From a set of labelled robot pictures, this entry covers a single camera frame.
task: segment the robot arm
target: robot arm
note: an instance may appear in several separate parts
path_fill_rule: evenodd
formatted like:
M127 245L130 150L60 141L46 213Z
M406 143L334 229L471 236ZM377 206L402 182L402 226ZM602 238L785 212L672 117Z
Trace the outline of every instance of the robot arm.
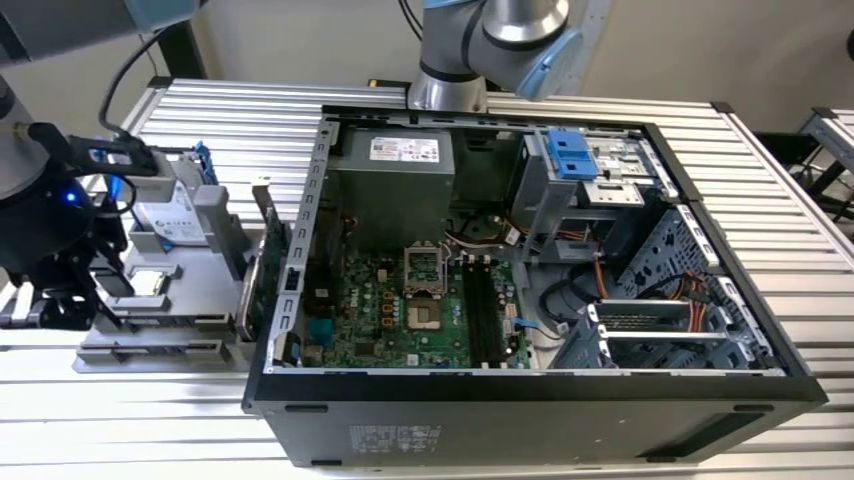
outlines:
M486 109L483 77L539 101L566 79L582 46L570 0L425 0L421 73L410 108Z
M0 67L161 29L190 18L202 3L0 0ZM159 175L166 160L119 127L116 140L104 141L66 137L55 125L34 123L2 77L0 124L0 267L16 287L30 284L35 291L31 314L16 319L0 311L0 328L88 330L99 314L119 326L95 279L112 296L134 295L119 257L123 210L118 191L91 194L78 178L107 174L128 182ZM120 154L124 163L96 162L92 151ZM138 189L128 185L131 205Z

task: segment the blue drive bay bracket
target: blue drive bay bracket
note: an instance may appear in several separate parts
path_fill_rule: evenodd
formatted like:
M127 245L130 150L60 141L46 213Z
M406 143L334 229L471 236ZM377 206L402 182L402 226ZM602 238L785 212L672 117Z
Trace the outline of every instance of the blue drive bay bracket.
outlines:
M600 167L590 155L588 141L581 132L549 129L546 149L555 166L555 175L565 180L594 180Z

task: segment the motherboard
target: motherboard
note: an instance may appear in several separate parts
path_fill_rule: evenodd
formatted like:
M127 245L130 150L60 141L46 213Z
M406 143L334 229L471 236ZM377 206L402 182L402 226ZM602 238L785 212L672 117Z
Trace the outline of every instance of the motherboard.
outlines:
M306 366L530 367L507 263L414 246L403 256L350 252L342 274L335 318L310 321Z

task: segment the ram slot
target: ram slot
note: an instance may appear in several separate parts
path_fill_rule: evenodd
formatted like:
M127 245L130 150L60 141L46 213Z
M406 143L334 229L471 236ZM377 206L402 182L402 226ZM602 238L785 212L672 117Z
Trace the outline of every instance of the ram slot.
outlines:
M478 368L487 364L490 367L498 367L505 361L502 324L489 264L474 263L463 266L463 295L473 366Z

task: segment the aluminum extrusion table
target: aluminum extrusion table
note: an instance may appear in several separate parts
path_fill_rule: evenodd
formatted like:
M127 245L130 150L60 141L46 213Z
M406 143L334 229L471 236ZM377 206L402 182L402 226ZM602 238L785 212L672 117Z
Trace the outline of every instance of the aluminum extrusion table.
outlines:
M271 179L281 215L297 215L322 104L403 106L405 93L177 80L147 90L126 127L154 145L205 141L230 190L231 212L253 228L261 215L250 184L259 176ZM816 412L697 467L318 472L294 469L265 422L242 413L246 375L79 375L71 363L83 335L0 332L0 346L11 347L0 350L0 465L14 465L0 476L854 478L854 248L738 117L716 107L578 97L533 104L506 94L490 97L497 114L660 126L828 391L830 402Z

